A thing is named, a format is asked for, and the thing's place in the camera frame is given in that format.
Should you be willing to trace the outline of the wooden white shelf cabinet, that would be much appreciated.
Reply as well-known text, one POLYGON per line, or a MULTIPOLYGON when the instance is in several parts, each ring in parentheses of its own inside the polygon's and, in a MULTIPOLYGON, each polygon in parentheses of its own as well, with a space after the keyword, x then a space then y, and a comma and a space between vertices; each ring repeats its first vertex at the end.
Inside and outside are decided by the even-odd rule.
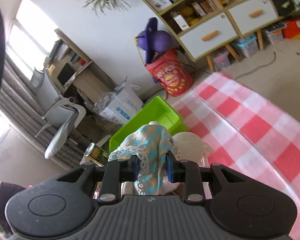
POLYGON ((256 34, 263 49, 262 29, 298 14, 292 1, 279 0, 142 0, 166 25, 192 62, 205 57, 215 71, 211 54, 225 47, 237 60, 230 43, 256 34))

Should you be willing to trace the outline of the red white checkered tablecloth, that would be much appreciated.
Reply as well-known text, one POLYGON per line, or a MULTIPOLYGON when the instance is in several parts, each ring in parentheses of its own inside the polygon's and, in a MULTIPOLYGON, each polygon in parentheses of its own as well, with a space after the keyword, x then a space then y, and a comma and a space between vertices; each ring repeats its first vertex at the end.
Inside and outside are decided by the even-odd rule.
POLYGON ((290 233, 300 239, 300 123, 270 101, 213 73, 172 101, 187 129, 221 163, 289 195, 298 208, 290 233))

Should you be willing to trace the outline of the purple balance ball toy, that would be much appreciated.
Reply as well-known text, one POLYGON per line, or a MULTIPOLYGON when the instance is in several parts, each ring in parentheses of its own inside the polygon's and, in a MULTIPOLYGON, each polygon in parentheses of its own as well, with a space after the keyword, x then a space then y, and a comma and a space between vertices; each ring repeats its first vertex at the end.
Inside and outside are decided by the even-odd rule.
POLYGON ((136 38, 137 47, 145 51, 145 64, 150 64, 156 53, 164 54, 172 48, 172 38, 170 34, 163 30, 158 30, 158 19, 152 17, 148 20, 145 29, 136 38))

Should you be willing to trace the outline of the wooden computer desk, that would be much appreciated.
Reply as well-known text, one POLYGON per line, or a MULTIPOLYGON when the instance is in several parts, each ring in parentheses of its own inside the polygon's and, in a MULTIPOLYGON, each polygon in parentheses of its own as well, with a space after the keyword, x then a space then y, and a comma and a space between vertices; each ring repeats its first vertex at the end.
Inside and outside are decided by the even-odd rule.
POLYGON ((117 86, 117 83, 59 28, 55 29, 55 33, 57 41, 45 59, 44 68, 61 94, 76 89, 83 97, 96 102, 103 93, 117 86))

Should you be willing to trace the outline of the teal floral lace cloth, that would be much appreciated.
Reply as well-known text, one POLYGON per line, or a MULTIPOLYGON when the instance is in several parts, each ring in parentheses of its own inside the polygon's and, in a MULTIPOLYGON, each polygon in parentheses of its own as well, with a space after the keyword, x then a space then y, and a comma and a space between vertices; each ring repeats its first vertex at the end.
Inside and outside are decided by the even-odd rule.
POLYGON ((169 131, 158 122, 151 121, 130 134, 120 146, 110 153, 108 161, 128 160, 136 156, 140 161, 137 179, 121 184, 121 194, 160 195, 168 193, 166 154, 172 152, 179 159, 169 131))

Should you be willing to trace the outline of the green plastic storage bin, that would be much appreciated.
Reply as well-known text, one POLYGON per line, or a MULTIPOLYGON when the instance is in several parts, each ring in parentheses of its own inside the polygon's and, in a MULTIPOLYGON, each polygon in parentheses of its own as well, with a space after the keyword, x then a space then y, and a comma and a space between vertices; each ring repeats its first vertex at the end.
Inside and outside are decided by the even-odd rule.
POLYGON ((188 131, 181 115, 160 96, 155 96, 129 122, 110 137, 109 151, 116 150, 127 136, 151 121, 156 121, 164 126, 171 135, 188 131))

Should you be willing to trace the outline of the yellow black tin can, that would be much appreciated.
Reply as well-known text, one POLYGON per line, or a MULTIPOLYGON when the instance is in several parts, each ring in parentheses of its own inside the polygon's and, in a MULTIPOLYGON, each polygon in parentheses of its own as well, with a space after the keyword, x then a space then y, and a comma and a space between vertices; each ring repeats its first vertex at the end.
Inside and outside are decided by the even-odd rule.
POLYGON ((96 163, 98 166, 107 166, 109 153, 99 148, 95 143, 90 143, 85 150, 84 156, 96 163))

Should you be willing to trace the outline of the cream knitted soft toy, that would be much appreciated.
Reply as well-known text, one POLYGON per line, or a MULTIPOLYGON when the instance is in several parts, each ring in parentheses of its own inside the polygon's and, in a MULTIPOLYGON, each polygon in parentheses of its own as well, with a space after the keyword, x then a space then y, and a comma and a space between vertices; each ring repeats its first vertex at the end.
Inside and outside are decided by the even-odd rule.
POLYGON ((153 170, 164 166, 168 151, 172 151, 178 160, 190 160, 200 166, 207 166, 207 156, 213 152, 198 135, 179 132, 172 136, 165 127, 156 122, 146 125, 144 133, 148 163, 153 170))

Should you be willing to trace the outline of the grey white office chair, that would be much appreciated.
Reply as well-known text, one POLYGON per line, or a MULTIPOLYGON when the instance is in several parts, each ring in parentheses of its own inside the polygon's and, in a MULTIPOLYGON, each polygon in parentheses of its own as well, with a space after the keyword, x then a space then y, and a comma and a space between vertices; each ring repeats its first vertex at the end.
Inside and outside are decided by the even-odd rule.
POLYGON ((38 137, 51 126, 58 129, 44 153, 45 158, 50 159, 66 143, 69 134, 81 123, 87 111, 83 106, 76 104, 73 97, 62 96, 55 88, 46 69, 42 72, 34 70, 30 84, 35 90, 38 104, 45 111, 42 119, 46 123, 36 136, 38 137))

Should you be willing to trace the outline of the white blue cardboard box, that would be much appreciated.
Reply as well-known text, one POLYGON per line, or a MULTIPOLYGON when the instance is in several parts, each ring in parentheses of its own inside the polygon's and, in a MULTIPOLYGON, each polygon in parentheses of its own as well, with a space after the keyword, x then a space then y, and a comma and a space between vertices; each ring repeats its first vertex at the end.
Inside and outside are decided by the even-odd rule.
POLYGON ((118 126, 123 126, 143 107, 135 90, 140 87, 128 82, 128 77, 111 92, 103 93, 95 102, 93 111, 118 126))

